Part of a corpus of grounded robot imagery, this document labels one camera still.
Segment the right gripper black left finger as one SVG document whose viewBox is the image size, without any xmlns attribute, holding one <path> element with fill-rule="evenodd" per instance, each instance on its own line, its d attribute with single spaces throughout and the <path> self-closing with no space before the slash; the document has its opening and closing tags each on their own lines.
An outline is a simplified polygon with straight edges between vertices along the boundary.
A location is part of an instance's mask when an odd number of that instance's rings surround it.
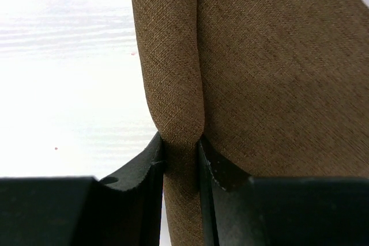
<svg viewBox="0 0 369 246">
<path fill-rule="evenodd" d="M 94 177 L 1 179 L 2 245 L 158 245 L 163 141 Z"/>
</svg>

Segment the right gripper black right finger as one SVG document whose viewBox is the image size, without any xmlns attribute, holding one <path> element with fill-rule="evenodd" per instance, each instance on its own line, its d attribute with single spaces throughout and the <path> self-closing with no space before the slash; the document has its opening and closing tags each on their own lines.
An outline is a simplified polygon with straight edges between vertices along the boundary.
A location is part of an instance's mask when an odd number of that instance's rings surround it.
<svg viewBox="0 0 369 246">
<path fill-rule="evenodd" d="M 253 177 L 198 143 L 205 245 L 367 245 L 368 179 Z"/>
</svg>

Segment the brown cloth napkin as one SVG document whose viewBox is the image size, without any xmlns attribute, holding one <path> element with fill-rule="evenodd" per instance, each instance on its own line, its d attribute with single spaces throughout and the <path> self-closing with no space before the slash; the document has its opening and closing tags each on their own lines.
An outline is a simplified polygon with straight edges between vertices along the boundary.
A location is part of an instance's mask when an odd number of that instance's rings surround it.
<svg viewBox="0 0 369 246">
<path fill-rule="evenodd" d="M 202 245 L 204 135 L 256 176 L 368 176 L 362 0 L 132 0 L 172 245 Z"/>
</svg>

